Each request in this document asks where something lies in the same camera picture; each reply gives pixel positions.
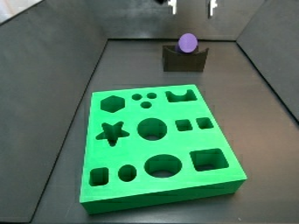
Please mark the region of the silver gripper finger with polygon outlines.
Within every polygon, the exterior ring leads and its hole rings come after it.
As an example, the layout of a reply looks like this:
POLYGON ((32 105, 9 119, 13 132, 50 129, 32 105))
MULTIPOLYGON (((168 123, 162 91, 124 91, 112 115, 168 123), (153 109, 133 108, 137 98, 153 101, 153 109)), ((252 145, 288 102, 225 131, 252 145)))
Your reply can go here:
POLYGON ((209 17, 213 16, 213 10, 217 8, 217 0, 209 0, 209 4, 208 4, 208 13, 209 13, 209 17))
POLYGON ((172 14, 174 15, 176 14, 176 9, 177 9, 176 0, 168 0, 166 3, 168 3, 168 6, 172 7, 172 14))

